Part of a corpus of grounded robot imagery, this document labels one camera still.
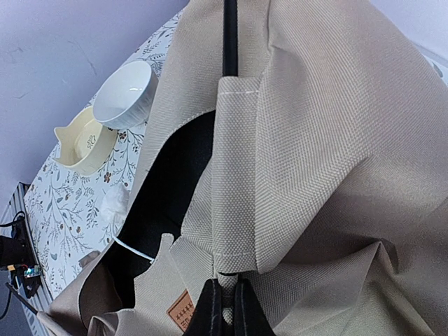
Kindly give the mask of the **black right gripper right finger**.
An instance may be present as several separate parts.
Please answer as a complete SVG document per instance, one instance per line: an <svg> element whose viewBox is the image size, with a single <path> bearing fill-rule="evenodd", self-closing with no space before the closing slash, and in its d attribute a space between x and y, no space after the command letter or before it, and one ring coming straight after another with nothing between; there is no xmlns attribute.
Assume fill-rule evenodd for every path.
<svg viewBox="0 0 448 336"><path fill-rule="evenodd" d="M275 336L248 279L235 286L233 326L236 336Z"/></svg>

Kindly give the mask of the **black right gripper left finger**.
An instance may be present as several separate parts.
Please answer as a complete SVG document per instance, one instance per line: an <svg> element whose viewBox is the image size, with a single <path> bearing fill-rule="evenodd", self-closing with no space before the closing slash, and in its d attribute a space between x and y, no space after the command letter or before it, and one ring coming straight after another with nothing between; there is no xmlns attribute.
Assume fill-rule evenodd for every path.
<svg viewBox="0 0 448 336"><path fill-rule="evenodd" d="M221 336L223 333L223 295L217 279L205 282L184 336Z"/></svg>

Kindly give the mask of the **beige pet tent fabric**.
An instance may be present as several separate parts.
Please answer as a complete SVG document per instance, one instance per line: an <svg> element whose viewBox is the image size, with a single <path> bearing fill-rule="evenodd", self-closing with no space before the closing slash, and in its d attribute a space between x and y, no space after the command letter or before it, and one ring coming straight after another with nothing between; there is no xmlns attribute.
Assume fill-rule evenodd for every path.
<svg viewBox="0 0 448 336"><path fill-rule="evenodd" d="M275 335L447 334L447 86L369 1L190 1L126 221L39 321L51 335L183 335L248 279Z"/></svg>

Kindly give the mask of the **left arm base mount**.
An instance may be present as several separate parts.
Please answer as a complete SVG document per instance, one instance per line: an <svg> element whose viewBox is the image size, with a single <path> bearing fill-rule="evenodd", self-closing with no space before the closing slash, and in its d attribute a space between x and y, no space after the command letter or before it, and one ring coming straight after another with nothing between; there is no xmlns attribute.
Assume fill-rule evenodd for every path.
<svg viewBox="0 0 448 336"><path fill-rule="evenodd" d="M16 213L12 222L1 224L3 228L10 228L11 233L1 235L1 271L10 272L18 280L17 287L23 287L25 297L30 299L41 286L42 270L28 235L25 212Z"/></svg>

